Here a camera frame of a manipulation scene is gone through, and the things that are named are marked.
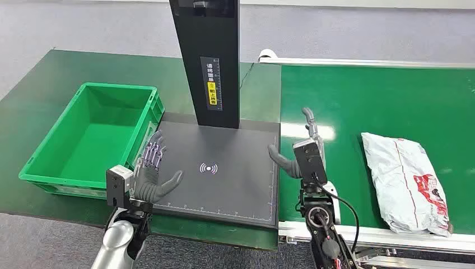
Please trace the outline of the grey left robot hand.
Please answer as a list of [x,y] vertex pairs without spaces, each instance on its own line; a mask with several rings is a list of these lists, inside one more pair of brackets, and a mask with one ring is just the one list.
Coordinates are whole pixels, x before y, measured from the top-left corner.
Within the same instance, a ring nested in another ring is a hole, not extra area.
[[159,182],[160,164],[165,150],[163,134],[158,130],[147,141],[142,156],[137,159],[133,172],[135,199],[156,204],[183,180],[184,172],[178,170],[168,181]]

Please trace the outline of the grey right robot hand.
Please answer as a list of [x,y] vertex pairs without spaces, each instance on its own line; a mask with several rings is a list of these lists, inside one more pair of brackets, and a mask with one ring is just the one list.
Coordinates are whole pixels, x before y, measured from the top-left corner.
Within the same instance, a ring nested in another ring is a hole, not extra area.
[[[316,173],[317,179],[322,182],[322,184],[326,184],[328,179],[325,171],[325,154],[323,139],[318,133],[318,127],[315,121],[315,117],[313,115],[313,111],[310,108],[304,107],[302,108],[302,113],[306,117],[307,124],[305,127],[308,130],[309,138],[303,141],[299,141],[297,144],[311,141],[311,149],[309,150],[310,154],[313,148],[318,149],[318,152],[315,153],[316,163],[315,166],[312,167],[313,171]],[[281,155],[275,145],[268,145],[267,148],[270,158],[290,177],[295,179],[302,179],[305,175],[309,175],[309,169],[307,170],[308,172],[306,172],[305,169],[302,170],[297,160],[289,160],[288,158]]]

